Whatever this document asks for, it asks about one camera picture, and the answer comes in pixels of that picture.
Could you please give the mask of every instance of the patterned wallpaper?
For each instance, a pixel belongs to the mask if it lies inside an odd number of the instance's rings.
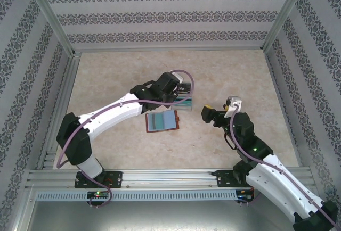
[[[35,0],[0,0],[0,230],[35,169],[68,58]]]
[[[285,0],[48,0],[77,50],[260,47]]]
[[[297,0],[267,58],[304,166],[341,225],[340,0]]]

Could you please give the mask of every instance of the robotic arm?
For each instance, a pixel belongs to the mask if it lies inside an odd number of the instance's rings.
[[[105,170],[92,153],[91,141],[105,130],[123,120],[138,116],[161,106],[161,104],[148,103],[146,101],[161,103],[174,102],[177,97],[175,90],[182,80],[182,77],[177,73],[165,72],[157,81],[152,80],[142,85],[137,85],[119,100],[99,110],[78,117],[72,112],[68,113],[63,118],[56,138],[57,142],[63,149],[71,134],[80,124],[85,123],[67,145],[65,155],[72,165],[77,166],[87,176],[102,184],[105,178]],[[119,108],[109,109],[114,105],[119,105]]]
[[[294,223],[295,231],[329,231],[330,218],[336,221],[337,207],[332,201],[323,202],[299,182],[273,153],[272,149],[254,133],[254,124],[246,113],[240,113],[241,99],[230,96],[225,111],[216,111],[206,105],[202,119],[214,122],[214,127],[224,129],[234,143],[241,161],[233,167],[239,183],[259,190]]]

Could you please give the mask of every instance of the beige floor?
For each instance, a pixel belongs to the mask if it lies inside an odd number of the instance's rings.
[[[187,70],[195,79],[193,111],[178,112],[180,129],[176,131],[147,134],[144,115],[105,131],[92,142],[104,168],[233,167],[240,158],[226,145],[223,130],[204,123],[200,115],[205,104],[222,110],[229,95],[242,97],[242,111],[280,160],[288,167],[298,166],[261,50],[84,53],[68,112],[80,115],[97,110],[133,86],[173,69]]]

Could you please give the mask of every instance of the wallpaper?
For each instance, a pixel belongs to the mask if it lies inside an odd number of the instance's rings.
[[[0,230],[35,169],[68,58],[35,0],[0,0]]]
[[[297,0],[267,53],[304,166],[341,224],[340,0]]]
[[[260,47],[285,0],[48,0],[76,50]]]

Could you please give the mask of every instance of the wall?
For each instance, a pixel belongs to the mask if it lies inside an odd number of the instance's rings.
[[[260,47],[285,0],[48,0],[77,50]]]
[[[68,58],[35,0],[0,0],[0,230],[35,169]]]
[[[340,0],[298,0],[267,53],[302,164],[339,209],[340,35]]]

